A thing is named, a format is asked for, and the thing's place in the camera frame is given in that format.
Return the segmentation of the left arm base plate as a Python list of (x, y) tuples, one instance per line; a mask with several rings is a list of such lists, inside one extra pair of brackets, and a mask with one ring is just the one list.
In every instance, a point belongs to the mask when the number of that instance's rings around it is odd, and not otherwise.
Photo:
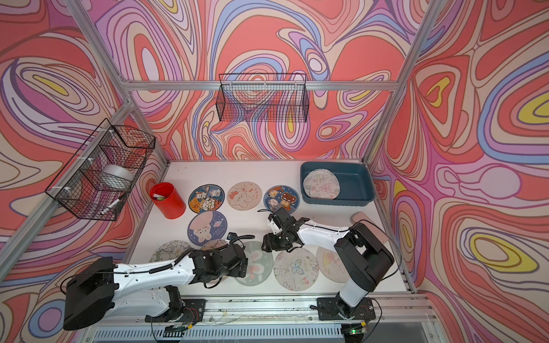
[(183, 324), (197, 324), (203, 321), (206, 300), (204, 299), (183, 299), (171, 303), (169, 308), (156, 317), (147, 315), (147, 323), (181, 322)]

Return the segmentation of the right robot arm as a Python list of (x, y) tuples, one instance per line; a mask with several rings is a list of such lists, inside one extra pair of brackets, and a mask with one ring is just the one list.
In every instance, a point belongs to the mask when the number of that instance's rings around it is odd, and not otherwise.
[(312, 245), (337, 253), (350, 280), (335, 296), (342, 310), (354, 310), (381, 283), (395, 258), (364, 224), (329, 227), (308, 218), (294, 218), (286, 209), (271, 212), (271, 233), (262, 242), (264, 252), (286, 252)]

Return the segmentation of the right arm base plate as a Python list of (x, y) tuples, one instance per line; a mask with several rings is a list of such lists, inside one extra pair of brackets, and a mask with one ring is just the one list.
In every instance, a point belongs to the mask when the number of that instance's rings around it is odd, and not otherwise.
[(373, 300), (364, 297), (355, 307), (346, 304), (339, 297), (320, 297), (317, 304), (310, 307), (316, 310), (321, 321), (361, 320), (368, 323), (377, 318)]

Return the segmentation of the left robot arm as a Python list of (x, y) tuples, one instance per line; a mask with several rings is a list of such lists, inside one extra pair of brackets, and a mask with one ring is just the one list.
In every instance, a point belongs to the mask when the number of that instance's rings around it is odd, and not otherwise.
[(181, 286), (212, 284), (224, 277), (243, 278), (248, 259), (244, 238), (231, 232), (228, 241), (210, 250), (190, 248), (173, 260), (117, 264), (102, 257), (63, 283), (63, 328), (90, 327), (108, 317), (145, 316), (151, 322), (173, 322), (184, 314)]

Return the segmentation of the pink line flowers coaster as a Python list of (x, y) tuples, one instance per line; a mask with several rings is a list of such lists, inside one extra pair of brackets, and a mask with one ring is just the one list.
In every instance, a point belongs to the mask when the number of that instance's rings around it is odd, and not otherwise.
[(340, 182), (328, 169), (314, 169), (303, 180), (305, 194), (312, 199), (334, 200), (340, 194)]

